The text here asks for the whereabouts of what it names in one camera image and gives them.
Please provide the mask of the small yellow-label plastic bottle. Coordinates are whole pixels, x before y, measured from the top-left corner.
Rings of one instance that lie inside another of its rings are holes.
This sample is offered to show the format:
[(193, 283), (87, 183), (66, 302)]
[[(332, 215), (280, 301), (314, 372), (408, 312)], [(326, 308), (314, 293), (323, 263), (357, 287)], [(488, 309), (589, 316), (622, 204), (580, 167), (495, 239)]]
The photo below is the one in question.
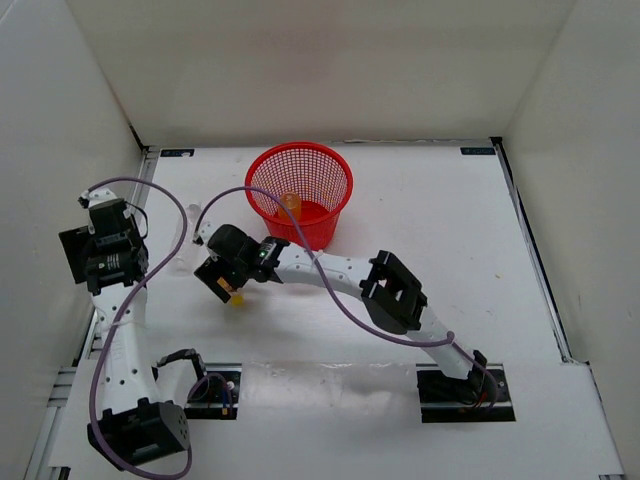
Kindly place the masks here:
[(234, 307), (240, 307), (244, 304), (242, 292), (232, 287), (226, 280), (219, 278), (217, 286), (217, 295), (224, 303), (229, 303)]

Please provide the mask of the clear plastic bottle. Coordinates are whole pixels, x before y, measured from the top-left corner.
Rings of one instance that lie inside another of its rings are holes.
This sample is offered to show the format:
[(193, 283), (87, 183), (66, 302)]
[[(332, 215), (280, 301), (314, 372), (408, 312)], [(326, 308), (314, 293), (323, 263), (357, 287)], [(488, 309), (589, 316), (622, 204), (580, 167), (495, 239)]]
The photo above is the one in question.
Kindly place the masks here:
[(185, 206), (187, 230), (178, 253), (168, 263), (167, 267), (172, 275), (188, 276), (193, 273), (199, 255), (199, 246), (193, 242), (196, 222), (202, 212), (201, 203), (188, 203)]

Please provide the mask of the orange plastic bottle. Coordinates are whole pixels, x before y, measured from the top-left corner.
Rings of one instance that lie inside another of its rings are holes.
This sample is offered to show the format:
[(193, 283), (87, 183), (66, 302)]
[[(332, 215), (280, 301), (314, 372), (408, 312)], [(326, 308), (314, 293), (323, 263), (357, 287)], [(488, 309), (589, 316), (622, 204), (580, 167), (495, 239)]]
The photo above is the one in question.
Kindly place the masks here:
[(302, 201), (295, 192), (286, 192), (280, 197), (282, 205), (279, 207), (278, 214), (283, 221), (289, 222), (291, 218), (299, 221), (302, 213)]

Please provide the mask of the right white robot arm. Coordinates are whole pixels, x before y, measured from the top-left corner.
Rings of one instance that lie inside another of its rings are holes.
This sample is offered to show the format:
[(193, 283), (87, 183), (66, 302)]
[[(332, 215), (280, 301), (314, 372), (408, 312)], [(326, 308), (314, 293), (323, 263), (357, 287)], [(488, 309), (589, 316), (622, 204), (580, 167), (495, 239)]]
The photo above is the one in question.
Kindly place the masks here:
[(357, 326), (391, 343), (419, 348), (436, 363), (444, 377), (439, 396), (472, 408), (497, 402), (499, 385), (485, 357), (457, 342), (429, 306), (421, 282), (393, 253), (341, 257), (276, 237), (256, 241), (230, 224), (205, 223), (194, 242), (208, 252), (194, 274), (222, 302), (248, 281), (323, 287), (332, 299), (348, 295), (361, 301), (369, 316), (363, 322), (350, 314)]

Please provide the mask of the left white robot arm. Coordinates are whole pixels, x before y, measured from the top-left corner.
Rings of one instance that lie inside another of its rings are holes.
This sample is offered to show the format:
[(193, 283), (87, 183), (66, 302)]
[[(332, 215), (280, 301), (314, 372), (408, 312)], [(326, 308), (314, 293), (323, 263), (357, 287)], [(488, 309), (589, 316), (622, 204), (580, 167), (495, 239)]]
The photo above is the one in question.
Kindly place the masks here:
[(182, 349), (152, 360), (146, 336), (148, 250), (129, 203), (108, 188), (83, 194), (88, 223), (60, 233), (74, 280), (85, 284), (102, 342), (89, 391), (87, 437), (120, 471), (190, 454), (185, 407), (206, 395), (200, 355)]

